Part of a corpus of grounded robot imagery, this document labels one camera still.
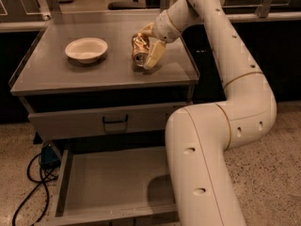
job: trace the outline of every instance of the floor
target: floor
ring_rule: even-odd
[[[29,161],[40,152],[40,145],[32,143],[34,135],[30,123],[0,125],[0,225],[11,225],[14,211],[35,186],[26,178]],[[279,103],[271,132],[225,152],[225,159],[247,226],[301,225],[301,101]],[[38,175],[38,164],[32,175]],[[49,189],[53,197],[55,182]],[[17,225],[34,222],[44,194],[41,188],[25,205]],[[50,209],[42,223],[49,220]]]

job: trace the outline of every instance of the gray tabletop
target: gray tabletop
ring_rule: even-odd
[[[57,14],[26,63],[11,93],[18,96],[191,85],[198,70],[182,40],[166,47],[151,71],[133,65],[132,35],[154,21],[159,10],[104,11]],[[66,46],[81,38],[100,38],[108,44],[105,59],[83,66],[65,55]]]

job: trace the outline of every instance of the open drawer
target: open drawer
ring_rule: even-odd
[[[30,122],[44,140],[164,130],[168,117],[187,103],[131,105],[32,113]]]
[[[164,146],[65,150],[47,225],[158,225],[178,221]]]

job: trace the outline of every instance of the black chair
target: black chair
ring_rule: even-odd
[[[139,3],[138,0],[133,2],[112,2],[108,5],[110,10],[120,9],[144,9],[144,8],[159,8],[160,0],[145,0],[145,3]]]

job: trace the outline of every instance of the gold can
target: gold can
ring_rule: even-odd
[[[132,59],[137,66],[143,67],[149,55],[150,40],[144,34],[137,33],[133,35],[132,45]]]

